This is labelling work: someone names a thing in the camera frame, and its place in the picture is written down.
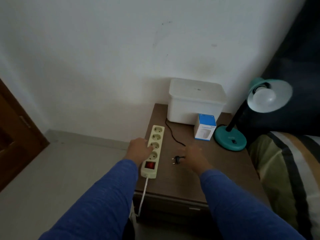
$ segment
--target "blue sleeve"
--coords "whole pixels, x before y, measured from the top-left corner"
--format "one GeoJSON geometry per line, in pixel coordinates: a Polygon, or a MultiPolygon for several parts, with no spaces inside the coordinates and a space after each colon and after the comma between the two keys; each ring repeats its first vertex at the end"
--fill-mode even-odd
{"type": "Polygon", "coordinates": [[[137,180],[136,164],[119,161],[39,240],[122,239],[137,180]]]}
{"type": "Polygon", "coordinates": [[[304,239],[292,226],[218,170],[200,176],[212,217],[225,240],[304,239]]]}

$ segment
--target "nightstand top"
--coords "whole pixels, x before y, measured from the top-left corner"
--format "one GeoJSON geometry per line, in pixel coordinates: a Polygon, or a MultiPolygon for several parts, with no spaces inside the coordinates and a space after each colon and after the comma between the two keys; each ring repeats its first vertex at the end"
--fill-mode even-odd
{"type": "MultiPolygon", "coordinates": [[[[148,140],[153,125],[165,127],[157,177],[148,181],[146,193],[173,199],[206,203],[206,198],[202,192],[198,176],[180,164],[172,164],[171,159],[179,154],[178,148],[181,148],[182,145],[174,141],[170,129],[165,124],[167,111],[168,105],[155,104],[146,131],[145,138],[148,140]]],[[[231,114],[221,113],[217,120],[217,125],[227,125],[231,121],[231,118],[231,114]]],[[[179,124],[170,121],[168,121],[168,125],[178,141],[186,145],[192,143],[199,145],[202,148],[203,154],[215,169],[226,174],[226,176],[237,185],[249,191],[269,206],[268,198],[264,193],[246,149],[241,152],[228,151],[216,144],[212,137],[210,141],[196,140],[194,139],[193,125],[179,124]]],[[[136,191],[143,191],[145,181],[146,178],[140,175],[139,169],[136,191]]]]}

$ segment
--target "lamp shade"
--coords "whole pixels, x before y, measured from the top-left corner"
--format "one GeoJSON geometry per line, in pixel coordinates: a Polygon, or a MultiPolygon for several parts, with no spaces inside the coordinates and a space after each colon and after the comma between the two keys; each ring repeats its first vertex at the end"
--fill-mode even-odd
{"type": "Polygon", "coordinates": [[[247,102],[253,111],[269,113],[285,106],[292,93],[292,86],[286,81],[258,77],[250,83],[247,102]]]}

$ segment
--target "blue box top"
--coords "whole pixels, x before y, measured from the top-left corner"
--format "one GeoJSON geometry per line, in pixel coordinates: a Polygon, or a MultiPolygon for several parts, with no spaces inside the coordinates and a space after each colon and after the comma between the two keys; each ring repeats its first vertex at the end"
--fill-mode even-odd
{"type": "Polygon", "coordinates": [[[209,114],[199,114],[199,123],[203,125],[214,125],[217,126],[216,120],[214,119],[213,115],[209,114]]]}

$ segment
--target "brown door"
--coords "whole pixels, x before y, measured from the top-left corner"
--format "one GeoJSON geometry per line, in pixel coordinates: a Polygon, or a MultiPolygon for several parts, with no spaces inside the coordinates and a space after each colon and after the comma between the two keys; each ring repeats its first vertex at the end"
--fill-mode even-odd
{"type": "Polygon", "coordinates": [[[48,144],[0,80],[0,191],[48,144]]]}

